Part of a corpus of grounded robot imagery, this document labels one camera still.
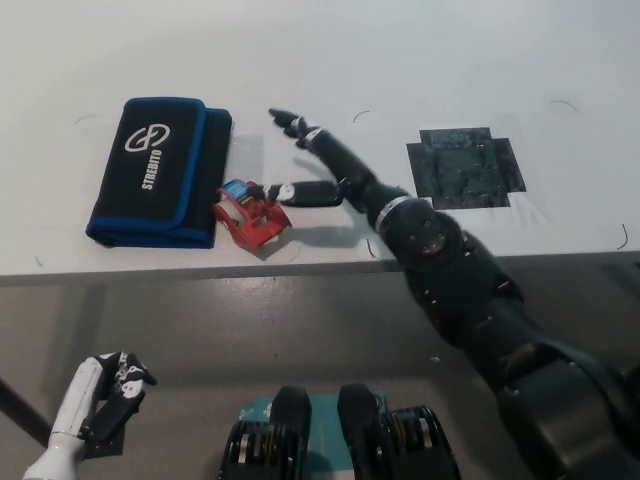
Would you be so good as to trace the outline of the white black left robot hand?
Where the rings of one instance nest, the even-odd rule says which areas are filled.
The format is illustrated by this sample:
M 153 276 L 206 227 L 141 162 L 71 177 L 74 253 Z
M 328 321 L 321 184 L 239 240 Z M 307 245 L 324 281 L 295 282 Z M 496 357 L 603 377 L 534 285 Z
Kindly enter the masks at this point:
M 139 411 L 156 378 L 133 353 L 91 356 L 77 368 L 53 423 L 49 443 L 111 439 Z

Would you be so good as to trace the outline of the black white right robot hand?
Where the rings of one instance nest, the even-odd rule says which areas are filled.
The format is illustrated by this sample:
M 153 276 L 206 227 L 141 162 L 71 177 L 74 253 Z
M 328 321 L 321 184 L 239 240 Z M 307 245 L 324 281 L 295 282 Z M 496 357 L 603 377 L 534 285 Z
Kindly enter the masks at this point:
M 325 128 L 309 123 L 291 111 L 270 108 L 273 123 L 295 145 L 315 156 L 333 175 L 343 198 L 375 224 L 389 204 L 404 202 L 409 193 L 381 182 L 374 172 L 350 148 Z

